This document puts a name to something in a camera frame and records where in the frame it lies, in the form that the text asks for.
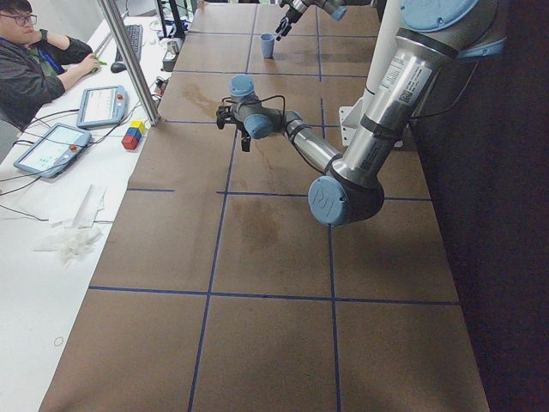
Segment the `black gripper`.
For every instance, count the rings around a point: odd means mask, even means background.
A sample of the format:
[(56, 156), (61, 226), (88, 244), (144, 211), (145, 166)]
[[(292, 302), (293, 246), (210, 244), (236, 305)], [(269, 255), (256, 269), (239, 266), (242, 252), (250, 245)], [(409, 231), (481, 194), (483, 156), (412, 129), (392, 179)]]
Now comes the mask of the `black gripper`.
[(296, 9), (295, 7), (290, 5), (288, 11), (285, 14), (284, 20), (280, 21), (279, 26), (275, 30), (276, 40), (280, 41), (284, 37), (286, 37), (292, 29), (292, 26), (288, 26), (288, 24), (298, 22), (302, 15), (303, 12), (300, 9)]
[(250, 152), (251, 138), (248, 130), (244, 127), (244, 123), (241, 121), (236, 120), (235, 125), (237, 130), (240, 132), (240, 136), (241, 136), (240, 138), (241, 150), (243, 152)]

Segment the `person's hand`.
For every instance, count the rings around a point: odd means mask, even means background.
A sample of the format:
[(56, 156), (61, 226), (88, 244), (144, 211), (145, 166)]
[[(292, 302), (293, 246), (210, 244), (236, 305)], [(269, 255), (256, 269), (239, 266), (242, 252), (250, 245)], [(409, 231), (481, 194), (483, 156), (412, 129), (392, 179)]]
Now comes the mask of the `person's hand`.
[(99, 59), (94, 54), (89, 54), (75, 67), (75, 71), (81, 76), (86, 76), (97, 72), (101, 66)]

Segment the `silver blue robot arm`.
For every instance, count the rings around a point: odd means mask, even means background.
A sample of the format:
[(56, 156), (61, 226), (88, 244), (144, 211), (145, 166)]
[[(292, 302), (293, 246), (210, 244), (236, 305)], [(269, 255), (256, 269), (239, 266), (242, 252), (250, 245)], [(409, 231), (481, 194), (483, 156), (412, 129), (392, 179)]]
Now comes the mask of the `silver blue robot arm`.
[(336, 227), (374, 216), (383, 206), (377, 175), (417, 105), (444, 65), (500, 53), (506, 40), (505, 1), (388, 1), (363, 96), (341, 113), (350, 143), (339, 152), (298, 112), (268, 108), (250, 76), (238, 75), (216, 112), (219, 128), (234, 124), (242, 147), (285, 135), (320, 172), (308, 192), (311, 213)]
[(280, 41), (286, 37), (310, 7), (317, 7), (326, 12), (332, 19), (339, 21), (347, 12), (347, 6), (343, 1), (336, 0), (282, 0), (278, 2), (281, 8), (288, 7), (287, 12), (281, 18), (275, 29), (275, 39)]

